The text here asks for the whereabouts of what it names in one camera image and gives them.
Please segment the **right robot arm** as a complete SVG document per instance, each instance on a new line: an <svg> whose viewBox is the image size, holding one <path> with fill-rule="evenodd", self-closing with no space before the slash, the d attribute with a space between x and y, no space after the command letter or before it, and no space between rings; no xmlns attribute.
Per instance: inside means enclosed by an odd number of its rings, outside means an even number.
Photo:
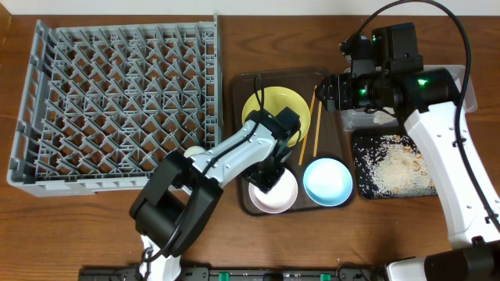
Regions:
<svg viewBox="0 0 500 281"><path fill-rule="evenodd" d="M450 251L388 264L388 280L496 280L499 277L499 197L466 124L467 82L445 68L426 69L415 27L377 28L341 45L347 73L325 77L316 97L325 109L391 108L419 149L445 214Z"/></svg>

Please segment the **wooden chopstick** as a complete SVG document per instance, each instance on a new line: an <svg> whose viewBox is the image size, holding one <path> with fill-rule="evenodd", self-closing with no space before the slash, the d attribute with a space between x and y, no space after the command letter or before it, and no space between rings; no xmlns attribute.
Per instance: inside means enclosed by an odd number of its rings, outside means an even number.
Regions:
<svg viewBox="0 0 500 281"><path fill-rule="evenodd" d="M313 109L314 109L314 105L315 105L315 99L316 99L316 86L313 89L312 98L311 98L311 102L310 102L310 105L309 105L309 126L310 126L310 121L311 121L311 118L312 118L312 113L313 113ZM299 156L299 160L298 160L298 165L299 166L301 166L302 163L303 163L305 149L306 149L306 144L307 144L307 139L308 139L308 134L309 134L309 128L305 131L305 136L304 136L304 138L302 140L302 147L301 147L301 152L300 152L300 156Z"/></svg>
<svg viewBox="0 0 500 281"><path fill-rule="evenodd" d="M317 152L318 152L322 108L323 108L322 107L322 102L319 101L319 103L318 103L317 117L316 117L316 130L315 130L315 137L314 137L313 154L312 154L314 158L317 156Z"/></svg>

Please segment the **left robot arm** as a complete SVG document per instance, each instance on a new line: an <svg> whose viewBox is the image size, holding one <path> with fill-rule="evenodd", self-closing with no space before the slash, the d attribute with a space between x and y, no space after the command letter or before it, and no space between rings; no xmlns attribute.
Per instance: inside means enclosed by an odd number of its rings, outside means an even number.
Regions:
<svg viewBox="0 0 500 281"><path fill-rule="evenodd" d="M283 108L276 115L253 110L243 127L216 147L186 157L168 154L155 168L129 215L145 239L136 278L174 280L179 257L197 240L218 204L224 187L243 176L263 193L284 175L293 136L300 136L298 113Z"/></svg>

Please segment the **yellow plate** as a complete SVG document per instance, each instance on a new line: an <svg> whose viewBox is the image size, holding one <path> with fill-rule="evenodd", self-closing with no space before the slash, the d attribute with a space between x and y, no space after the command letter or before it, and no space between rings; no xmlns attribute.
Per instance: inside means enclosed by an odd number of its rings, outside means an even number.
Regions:
<svg viewBox="0 0 500 281"><path fill-rule="evenodd" d="M294 147L309 130L311 117L308 104L300 94L286 87L266 87L264 94L264 109L272 116L276 116L285 107L299 116L299 131L287 143L289 148Z"/></svg>

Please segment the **white paper cup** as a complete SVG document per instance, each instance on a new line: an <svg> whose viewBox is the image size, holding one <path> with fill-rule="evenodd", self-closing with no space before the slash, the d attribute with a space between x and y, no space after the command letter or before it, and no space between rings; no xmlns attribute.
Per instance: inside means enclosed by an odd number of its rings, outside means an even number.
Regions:
<svg viewBox="0 0 500 281"><path fill-rule="evenodd" d="M184 157L185 158L190 158L193 155L198 155L205 152L205 149L201 146L191 146L187 148L184 152Z"/></svg>

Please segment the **white pink bowl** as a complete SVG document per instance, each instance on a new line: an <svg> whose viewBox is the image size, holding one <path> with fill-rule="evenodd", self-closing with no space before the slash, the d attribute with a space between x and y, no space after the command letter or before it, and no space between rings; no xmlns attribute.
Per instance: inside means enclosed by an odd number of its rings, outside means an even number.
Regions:
<svg viewBox="0 0 500 281"><path fill-rule="evenodd" d="M264 213L277 214L287 211L298 196L298 183L295 176L288 169L277 181L275 186L263 193L253 183L248 185L248 194L252 203Z"/></svg>

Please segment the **light blue bowl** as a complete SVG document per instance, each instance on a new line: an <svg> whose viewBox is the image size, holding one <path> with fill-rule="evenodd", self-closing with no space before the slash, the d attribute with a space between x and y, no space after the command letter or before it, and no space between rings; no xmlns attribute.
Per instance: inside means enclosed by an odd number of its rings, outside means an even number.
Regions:
<svg viewBox="0 0 500 281"><path fill-rule="evenodd" d="M318 158L305 169L302 184L306 194L318 205L337 207L353 191L353 178L347 166L334 158Z"/></svg>

